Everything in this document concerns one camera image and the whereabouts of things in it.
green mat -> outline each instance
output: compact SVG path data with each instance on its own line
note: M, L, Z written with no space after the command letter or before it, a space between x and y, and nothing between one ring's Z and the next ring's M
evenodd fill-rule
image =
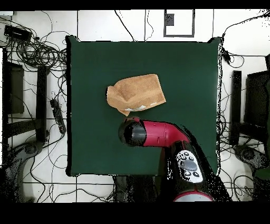
M110 107L105 98L107 86L149 73L158 75L167 102L130 116L186 126L217 172L220 38L211 43L79 42L73 36L66 40L72 83L68 175L158 174L161 149L123 145L118 128L126 116Z

power strip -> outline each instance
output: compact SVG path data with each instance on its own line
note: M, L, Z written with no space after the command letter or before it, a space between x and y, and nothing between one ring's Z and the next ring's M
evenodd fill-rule
M5 25L4 35L16 40L30 42L32 34L29 31L19 29L14 26Z
M59 103L57 100L52 99L50 100L50 104L51 104L51 107L53 108L53 116L58 124L59 131L62 135L64 135L66 133L66 127L65 127L65 123L64 123L64 119L62 116Z

white button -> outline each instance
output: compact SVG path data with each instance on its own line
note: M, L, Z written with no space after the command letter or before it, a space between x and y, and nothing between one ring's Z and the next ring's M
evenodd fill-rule
M190 173L190 172L185 171L185 176L190 176L190 175L191 175L191 173Z

white tile floor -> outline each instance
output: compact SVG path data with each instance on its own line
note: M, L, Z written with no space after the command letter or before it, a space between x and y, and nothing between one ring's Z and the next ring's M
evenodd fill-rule
M111 40L111 41L130 41L131 37L126 32L119 19L115 15L114 11L79 11L78 12L78 24L77 24L77 11L45 11L50 16L49 17L41 11L29 11L29 12L16 12L12 17L12 20L23 26L32 28L37 33L37 36L43 37L52 31L65 31L71 35L78 36L81 41L95 41L95 40ZM144 10L132 10L132 11L120 11L118 12L121 16L124 24L129 29L130 33L133 35L134 39L137 41L143 41L144 35ZM163 10L150 10L148 22L153 27L152 37L148 41L200 41L207 42L212 36L221 36L226 29L226 27L245 20L249 17L257 16L263 14L260 10L196 10L196 20L195 20L195 37L189 38L164 38L163 37ZM245 54L245 55L267 55L270 53L270 29L263 19L257 19L251 21L249 24L240 24L238 26L233 26L229 29L225 36L224 47L231 53L235 54ZM0 40L4 40L3 36L3 23L0 23ZM65 42L63 41L66 33L65 32L55 32L47 37L47 40L51 43L56 44L60 50L65 48ZM149 25L146 26L146 37L151 35L152 29ZM243 66L237 70L242 71L242 88L245 88L245 78L249 73L259 72L266 70L266 64L263 57L244 57L245 62ZM233 66L241 65L242 59L240 57L235 57L235 62ZM234 68L230 67L226 62L222 63L223 69L223 90L221 98L226 97L224 87L228 94L230 94L230 78ZM54 74L59 77L61 72L54 72ZM33 89L36 92L36 87L31 85L36 83L36 73L35 72L25 72L25 82L24 89ZM47 82L47 96L52 98L54 92L57 93L59 87L57 85L57 78L53 75L48 76ZM242 99L245 98L245 91L242 91ZM31 90L24 92L24 101L29 107L29 110L33 117L35 117L35 95ZM62 104L62 110L66 110L66 103L64 97L60 97L60 103ZM226 101L221 102L221 110L226 110L224 116L229 120L229 101L226 106ZM244 115L244 104L242 105L242 119ZM47 105L47 127L50 128L54 123L52 115L51 106ZM20 121L22 119L29 118L27 111L22 115L13 115L13 122ZM33 135L34 132L28 132L22 135L14 136L9 139L9 144L16 146L21 142L24 142L29 136ZM58 127L55 125L51 129L50 142L53 142L60 137ZM78 190L76 193L71 193L67 195L61 195L61 193L68 193L75 191L77 189L84 189L85 191L98 195L100 197L108 196L112 191L113 180L111 176L100 176L100 175L80 175L77 178L70 178L66 176L65 169L54 168L47 157L48 151L50 152L55 146L54 150L50 154L50 158L55 165L58 167L66 166L66 154L67 154L67 136L65 136L61 141L55 146L49 146L44 149L41 154L36 157L33 175L40 181L45 182L45 193L42 195L39 202L51 202L49 198L49 190L51 183L54 183L53 189L53 199L56 202L90 202L95 199L90 195L87 195L82 190ZM232 190L231 180L236 176L241 174L246 174L250 176L250 169L247 165L240 162L233 154L228 151L221 153L221 168L224 171L220 172L220 177L225 183L229 194L233 194L233 200L237 200L235 192ZM30 167L33 163L33 159L30 159L24 169L24 191L27 197L34 197L35 201L39 198L43 191L43 186L37 183L30 175ZM252 188L253 184L247 178L239 178L236 181L236 185L240 188L248 186ZM250 197L246 193L240 193L238 197L243 200L250 200Z

wire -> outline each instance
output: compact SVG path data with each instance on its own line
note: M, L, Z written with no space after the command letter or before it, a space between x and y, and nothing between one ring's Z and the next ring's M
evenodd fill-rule
M247 194L248 196L250 196L250 197L252 197L252 195L253 195L251 189L248 188L247 186L244 186L244 189L245 189L246 191L243 191L242 189L238 188L238 189L240 189L240 191L241 191L242 194L238 194L238 193L236 192L237 187L236 187L235 181L236 181L238 178L241 178L241 177L248 178L248 179L250 179L250 180L253 182L253 179L252 179L250 176L247 176L247 175L239 175L239 176L237 176L237 177L234 179L234 181L233 181L233 188L234 188L234 192L235 192L235 197L237 198L238 201L241 201L240 198L238 197L238 195L243 195L243 192L246 193L246 194Z
M59 168L58 166L55 165L55 163L57 162L57 160L58 160L61 156L67 156L67 155L60 155L60 156L58 156L58 158L55 160L55 162L52 163L52 164L53 164L53 168L52 168L52 183L53 183L53 169L54 169L54 167ZM52 203L54 203L54 201L53 201L53 188L54 188L54 185L52 184L51 187L52 187L52 193L51 193L52 196L50 196L50 198L51 198Z
M49 153L49 145L48 145L47 147L48 147L48 157L49 157L51 163L53 164L53 166L55 166L55 167L58 168L58 169L65 169L66 167L58 167L58 166L55 165L55 162L54 162L54 163L52 162L52 160L51 160L51 158L50 158L50 153Z
M115 12L116 16L119 18L119 20L120 20L120 22L122 23L122 25L124 26L125 30L128 31L129 35L130 35L131 38L132 38L132 41L134 41L133 36L131 35L131 33L129 32L129 30L128 30L128 29L126 28L126 26L124 25L124 23L123 23L121 17L117 14L116 10L114 10L114 12Z
M62 196L62 195L72 194L72 193L74 193L74 192L76 192L76 191L83 191L84 193L86 193L86 194L88 194L88 195L90 195L90 196L96 197L96 198L99 199L100 201L108 202L108 201L106 201L106 199L105 199L104 197L96 196L96 195L94 195L94 194L91 194L91 193L87 192L86 190L84 190L84 189L82 189L82 188L78 188L77 190L71 191L71 192L69 192L69 193L62 193L62 194L59 194L59 195L54 199L53 203L56 202L56 200L57 200L58 197L60 197L60 196Z
M32 92L33 92L33 94L35 94L36 95L36 93L34 92L34 90L33 89L25 89L24 91L28 91L28 90L31 90Z
M32 178L33 178L35 181L39 182L39 183L42 184L43 187L44 187L44 190L43 190L42 194L40 195L40 197L39 197L38 200L36 201L36 203L38 203L39 200L40 200L40 198L42 197L42 195L44 194L44 192L45 192L45 190L46 190L46 186L45 186L45 184L42 183L40 180L38 180L37 178L35 178L34 175L32 174L32 168L33 168L33 166L34 166L34 163L35 163L35 156L34 156L34 161L33 161L33 163L32 163L32 166L31 166L31 168L30 168L30 174L31 174Z
M223 170L222 168L220 168L224 173L226 173L227 174L227 176L230 178L230 186L231 186L231 188L232 188L232 196L230 196L230 198L232 198L233 197L233 195L234 195L234 192L233 192L233 180L232 180L232 178L230 177L230 175L225 171L225 170Z
M50 18L50 16L48 15L48 13L46 13L46 12L44 12L44 11L41 11L41 12L43 12L43 13L45 13L48 17L49 17L49 20L51 21L51 32L48 34L48 35L46 35L46 40L45 40L45 42L47 41L47 37L53 32L53 22L52 22L52 20L51 20L51 18Z
M148 22L149 12L150 12L150 10L148 10L148 14L147 14L147 19L146 19L146 21L147 21L148 25L151 26L151 24ZM149 37L147 37L147 39L145 39L145 36L144 36L144 41L147 41L149 38L152 37L152 35L153 35L153 33L154 33L154 29L153 29L153 26L151 26L151 28L152 28L152 33L151 33L151 35L150 35Z
M54 144L54 143L57 143L58 141L60 141L61 139L62 139L62 136L57 140L57 141L55 141L55 142L53 142L53 143L50 143L49 145L52 145L52 144ZM39 164L37 165L37 166L35 166L35 168L37 168L46 158L47 158L48 156L46 156L43 160L41 160L40 162L39 162Z
M24 142L26 142L29 138L31 138L32 136L34 136L35 134L29 136Z
M235 66L232 66L232 65L231 65L231 63L233 63L233 62L235 61L234 56L241 57L241 58L242 58L242 60L243 60L242 64L241 64L240 66L238 66L238 67L235 67ZM234 61L233 61L233 62L230 62L229 66L231 66L232 68L235 68L235 69L238 69L238 68L240 68L240 67L242 67L242 66L243 66L243 64L244 64L244 62L245 62L245 59L244 59L244 57L243 57L243 56L241 56L241 55L231 55L231 57L233 57Z
M248 19L246 19L246 20L243 20L243 21L241 21L241 22L239 22L239 23L234 23L234 24L228 26L228 27L225 29L224 33L222 34L222 38L224 39L224 36L226 35L226 31L227 31L230 27L235 26L235 25L239 25L239 24L243 24L243 23L245 23L245 22L249 22L249 21L251 21L251 20L254 20L254 19L257 19L257 18L262 18L262 17L270 17L270 10L267 10L266 13L264 13L263 15L254 16L254 17L248 18ZM235 56L240 56L240 57L243 57L243 56L246 56L246 57L265 57L265 56L263 56L263 55L239 55L239 54L232 54L232 53L230 53L230 54L231 54L231 55L235 55Z

